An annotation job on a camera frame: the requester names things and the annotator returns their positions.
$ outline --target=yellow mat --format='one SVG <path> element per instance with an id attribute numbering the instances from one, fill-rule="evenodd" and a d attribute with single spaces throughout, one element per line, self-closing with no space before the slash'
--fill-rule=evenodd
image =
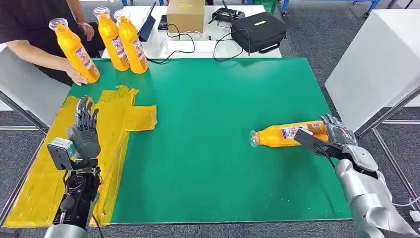
<path id="1" fill-rule="evenodd" d="M 99 108 L 98 137 L 101 153 L 98 155 L 102 184 L 94 215 L 101 225 L 109 225 L 118 193 L 129 131 L 155 128 L 156 106 L 134 107 L 138 90 L 119 86 L 116 91 L 103 91 L 92 110 Z M 20 194 L 4 224 L 9 228 L 34 228 L 52 225 L 64 193 L 61 180 L 64 171 L 58 171 L 47 150 L 55 137 L 67 138 L 68 127 L 74 124 L 76 104 L 79 99 L 68 97 L 59 110 L 35 161 L 28 173 Z"/>

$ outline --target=green table surface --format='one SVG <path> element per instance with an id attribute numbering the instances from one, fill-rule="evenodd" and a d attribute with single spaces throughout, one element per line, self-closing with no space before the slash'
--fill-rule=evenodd
<path id="1" fill-rule="evenodd" d="M 89 95 L 136 88 L 157 126 L 129 136 L 112 224 L 350 219 L 326 158 L 302 146 L 252 147 L 251 130 L 329 112 L 306 59 L 173 59 L 141 75 L 97 60 Z"/>

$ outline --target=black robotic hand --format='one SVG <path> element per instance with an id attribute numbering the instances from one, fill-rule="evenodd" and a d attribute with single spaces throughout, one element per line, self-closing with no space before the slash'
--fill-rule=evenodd
<path id="1" fill-rule="evenodd" d="M 96 158 L 101 152 L 96 131 L 97 115 L 99 109 L 91 114 L 92 102 L 82 97 L 76 106 L 76 117 L 72 127 L 68 129 L 68 139 L 76 148 L 76 158 L 80 163 Z"/>
<path id="2" fill-rule="evenodd" d="M 358 145 L 354 133 L 338 118 L 327 113 L 320 118 L 325 124 L 328 142 L 335 145 Z"/>

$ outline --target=antenna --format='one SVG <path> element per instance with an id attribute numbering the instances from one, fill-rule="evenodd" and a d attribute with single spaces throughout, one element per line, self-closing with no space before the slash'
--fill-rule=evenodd
<path id="1" fill-rule="evenodd" d="M 229 17 L 230 17 L 230 19 L 232 20 L 232 23 L 233 23 L 233 22 L 234 22 L 234 20 L 233 20 L 233 16 L 232 16 L 232 14 L 230 14 L 230 11 L 229 11 L 229 9 L 227 8 L 226 3 L 224 2 L 224 0 L 222 1 L 222 3 L 223 3 L 223 5 L 224 5 L 224 7 L 226 8 L 227 13 L 229 14 Z"/>

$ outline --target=black case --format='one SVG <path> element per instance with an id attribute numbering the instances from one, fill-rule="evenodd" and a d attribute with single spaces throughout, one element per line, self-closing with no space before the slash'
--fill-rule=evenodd
<path id="1" fill-rule="evenodd" d="M 231 32 L 245 29 L 249 33 L 251 51 L 261 54 L 270 52 L 280 46 L 286 38 L 286 25 L 268 12 L 261 12 L 233 22 Z M 232 33 L 232 39 L 246 52 L 249 51 L 248 34 L 244 30 Z"/>

